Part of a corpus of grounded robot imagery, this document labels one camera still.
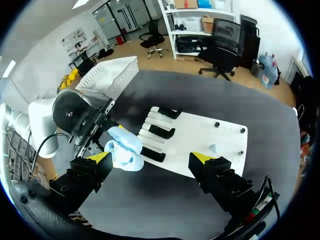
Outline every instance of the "wooden floor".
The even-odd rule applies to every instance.
[[[166,39],[166,41],[160,44],[158,47],[169,49],[170,52],[163,51],[163,58],[160,58],[159,54],[155,52],[148,60],[148,50],[141,47],[140,42],[140,40],[133,40],[126,42],[123,45],[117,45],[114,47],[114,53],[106,58],[101,59],[101,61],[129,56],[137,56],[138,66],[141,70],[178,72],[193,75],[198,75],[200,68],[211,67],[209,63],[203,61],[174,60],[169,39]],[[203,72],[203,75],[213,77],[214,73]],[[290,86],[282,79],[280,80],[280,85],[274,85],[272,89],[267,89],[257,78],[251,75],[248,69],[242,67],[237,67],[235,69],[235,75],[229,75],[229,77],[232,82],[244,85],[248,88],[256,89],[260,92],[270,95],[290,107],[296,106],[295,97],[290,89]]]

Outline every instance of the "door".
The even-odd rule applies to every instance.
[[[149,22],[149,15],[143,0],[128,1],[127,8],[132,12],[132,18],[139,27]]]
[[[121,35],[120,30],[116,24],[108,7],[104,4],[93,13],[96,21],[98,22],[103,34],[109,40],[116,36]]]
[[[110,0],[108,4],[119,23],[120,28],[129,33],[136,30],[138,27],[131,16],[131,12],[129,12],[126,6],[126,2],[127,0]]]

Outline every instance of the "black cable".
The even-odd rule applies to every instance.
[[[275,195],[275,192],[274,192],[274,187],[272,186],[271,178],[268,178],[268,183],[269,183],[269,188],[270,188],[270,192],[271,192],[274,208],[275,208],[275,211],[276,211],[276,218],[277,218],[277,222],[278,222],[280,220],[280,211],[279,211],[279,206],[278,206],[278,203],[277,203],[276,195]]]
[[[254,204],[253,208],[255,208],[257,206],[257,204],[259,203],[259,201],[264,193],[268,178],[269,178],[268,175],[264,177],[263,183],[262,183],[260,191],[259,191],[259,198],[257,199],[256,203]]]
[[[65,137],[68,137],[67,134],[65,134],[65,133],[60,133],[60,132],[54,133],[54,134],[51,134],[51,135],[47,136],[47,137],[42,141],[42,143],[40,144],[38,150],[36,151],[36,153],[35,153],[35,155],[34,155],[33,163],[32,163],[32,168],[31,168],[32,173],[33,173],[34,170],[35,170],[37,158],[38,158],[38,156],[39,156],[39,153],[40,153],[40,151],[41,151],[41,148],[44,146],[44,144],[46,143],[46,141],[48,141],[50,138],[53,138],[53,137],[55,137],[55,136],[65,136]]]

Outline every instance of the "gray table surface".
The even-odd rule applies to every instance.
[[[300,160],[299,125],[292,108],[224,79],[140,70],[116,101],[112,116],[138,134],[152,106],[183,108],[186,113],[247,126],[243,177],[252,180],[257,191],[269,175],[280,194],[280,212],[286,210]],[[73,154],[68,145],[61,144],[54,158],[59,174],[69,166],[66,157]],[[100,191],[91,194],[79,211],[94,228],[111,234],[184,240],[216,237],[231,218],[194,179],[147,162],[139,172],[113,169]],[[272,210],[265,218],[267,228],[275,221]]]

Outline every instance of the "white board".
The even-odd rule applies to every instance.
[[[197,152],[214,158],[226,158],[235,173],[242,176],[248,142],[246,126],[185,112],[172,119],[159,113],[158,109],[151,108],[138,137],[144,147],[166,156],[163,162],[157,162],[142,155],[146,162],[194,178],[188,169],[189,154]],[[216,122],[219,122],[219,127],[215,127]],[[168,140],[161,138],[148,132],[151,124],[167,131],[175,128],[175,133]],[[215,152],[211,150],[212,145],[215,145]]]

